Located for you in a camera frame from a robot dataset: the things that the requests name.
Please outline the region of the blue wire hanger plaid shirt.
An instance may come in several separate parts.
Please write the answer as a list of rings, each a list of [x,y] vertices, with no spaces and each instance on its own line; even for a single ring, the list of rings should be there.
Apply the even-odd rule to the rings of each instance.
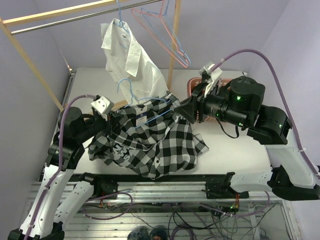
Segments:
[[[155,121],[156,119],[164,116],[165,114],[169,113],[171,111],[171,108],[169,107],[167,110],[164,110],[161,113],[158,113],[157,115],[153,117],[148,117],[148,111],[150,110],[160,110],[161,107],[167,107],[170,105],[173,100],[171,99],[171,96],[173,95],[171,92],[166,91],[162,97],[142,97],[142,98],[137,98],[133,92],[133,84],[132,81],[129,78],[123,78],[121,79],[118,84],[117,84],[117,93],[120,91],[120,85],[121,83],[128,82],[129,84],[129,93],[130,93],[130,102],[125,103],[124,106],[122,107],[123,109],[135,109],[135,120],[136,120],[136,108],[143,108],[147,107],[147,121],[146,123],[134,127],[135,129],[142,127],[144,125],[147,125],[150,122]]]

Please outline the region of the black white plaid shirt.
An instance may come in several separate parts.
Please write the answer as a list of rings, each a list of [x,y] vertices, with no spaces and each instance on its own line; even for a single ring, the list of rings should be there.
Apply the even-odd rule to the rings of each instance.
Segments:
[[[89,159],[103,160],[106,165],[115,163],[152,180],[194,169],[209,147],[200,134],[193,133],[188,120],[174,113],[179,99],[173,94],[170,98],[170,105],[149,110],[148,117],[169,107],[170,112],[137,129],[134,108],[116,110],[117,124],[110,133],[93,137],[88,146]]]

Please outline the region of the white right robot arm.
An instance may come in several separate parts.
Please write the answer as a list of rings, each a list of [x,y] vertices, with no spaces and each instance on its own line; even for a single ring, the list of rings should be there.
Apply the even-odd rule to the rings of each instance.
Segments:
[[[174,111],[191,123],[212,117],[219,124],[234,125],[236,132],[246,131],[266,148],[271,166],[266,172],[228,172],[211,193],[231,198],[243,192],[264,191],[287,201],[318,200],[320,185],[294,140],[293,122],[282,109],[263,105],[265,86],[240,76],[220,90],[205,94],[208,84],[203,77]]]

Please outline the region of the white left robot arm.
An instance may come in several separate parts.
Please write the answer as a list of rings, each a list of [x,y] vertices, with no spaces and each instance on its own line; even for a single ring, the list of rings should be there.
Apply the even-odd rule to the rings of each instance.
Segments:
[[[30,212],[22,225],[12,230],[9,240],[62,240],[70,219],[89,198],[96,199],[102,186],[91,173],[84,173],[75,190],[61,201],[67,183],[85,152],[84,142],[112,129],[115,112],[92,108],[84,114],[78,107],[67,107],[60,115],[58,132],[48,149],[43,179]]]

